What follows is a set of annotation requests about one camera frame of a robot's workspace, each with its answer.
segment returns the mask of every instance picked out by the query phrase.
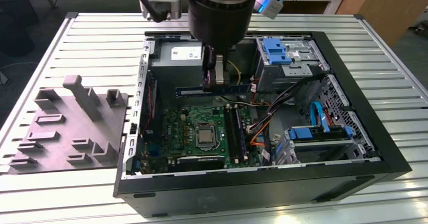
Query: motherboard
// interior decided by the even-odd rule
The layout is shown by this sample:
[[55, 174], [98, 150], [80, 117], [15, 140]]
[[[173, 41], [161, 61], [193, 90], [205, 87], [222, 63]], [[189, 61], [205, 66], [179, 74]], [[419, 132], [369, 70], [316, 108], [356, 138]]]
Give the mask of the motherboard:
[[[237, 111], [238, 119], [232, 119], [232, 111]], [[146, 147], [151, 173], [199, 170], [201, 162], [211, 165], [209, 169], [260, 165], [257, 149], [246, 150], [245, 136], [238, 137], [242, 146], [233, 140], [237, 133], [244, 135], [240, 131], [252, 122], [246, 106], [169, 108], [163, 110], [162, 120], [162, 141], [149, 142]]]

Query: ram slot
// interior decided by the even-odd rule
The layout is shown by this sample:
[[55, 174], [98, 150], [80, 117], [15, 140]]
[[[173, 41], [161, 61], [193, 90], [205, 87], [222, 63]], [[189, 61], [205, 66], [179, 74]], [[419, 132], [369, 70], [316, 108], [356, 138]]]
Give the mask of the ram slot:
[[226, 130], [226, 138], [228, 138], [228, 145], [229, 145], [229, 156], [230, 162], [238, 164], [240, 163], [240, 134], [238, 130], [238, 123], [237, 123], [237, 113], [234, 108], [226, 106], [224, 108], [224, 118], [225, 118], [225, 130]]
[[236, 110], [236, 120], [237, 120], [237, 124], [238, 124], [238, 127], [236, 129], [236, 131], [238, 132], [238, 148], [240, 148], [240, 160], [248, 160], [248, 152], [246, 152], [246, 139], [245, 139], [245, 135], [244, 135], [244, 128], [242, 128], [242, 123], [241, 123], [241, 116], [240, 116], [240, 110], [238, 108], [234, 108]]

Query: open computer tower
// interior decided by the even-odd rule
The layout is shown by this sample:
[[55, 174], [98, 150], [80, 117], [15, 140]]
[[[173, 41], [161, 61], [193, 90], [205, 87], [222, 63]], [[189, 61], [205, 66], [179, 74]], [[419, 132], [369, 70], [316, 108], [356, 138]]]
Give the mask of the open computer tower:
[[114, 196], [143, 216], [340, 200], [411, 171], [323, 32], [248, 33], [213, 92], [189, 33], [147, 33], [141, 59]]

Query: motherboard chip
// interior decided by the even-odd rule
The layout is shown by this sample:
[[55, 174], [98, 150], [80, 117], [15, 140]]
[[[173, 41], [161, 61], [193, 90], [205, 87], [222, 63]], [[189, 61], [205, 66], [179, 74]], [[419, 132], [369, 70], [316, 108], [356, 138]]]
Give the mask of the motherboard chip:
[[199, 143], [213, 143], [213, 134], [211, 130], [199, 130], [198, 131]]
[[216, 127], [213, 125], [197, 127], [195, 131], [195, 146], [203, 151], [211, 150], [217, 144]]

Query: yellow wire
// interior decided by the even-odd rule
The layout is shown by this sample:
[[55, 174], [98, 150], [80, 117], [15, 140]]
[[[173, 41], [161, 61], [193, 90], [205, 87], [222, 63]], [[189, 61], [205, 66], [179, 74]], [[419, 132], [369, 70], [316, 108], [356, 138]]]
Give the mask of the yellow wire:
[[230, 60], [228, 60], [228, 62], [230, 63], [230, 65], [234, 67], [234, 69], [238, 72], [238, 82], [237, 82], [237, 85], [238, 85], [241, 83], [241, 71], [240, 71], [238, 67], [236, 66], [236, 64]]

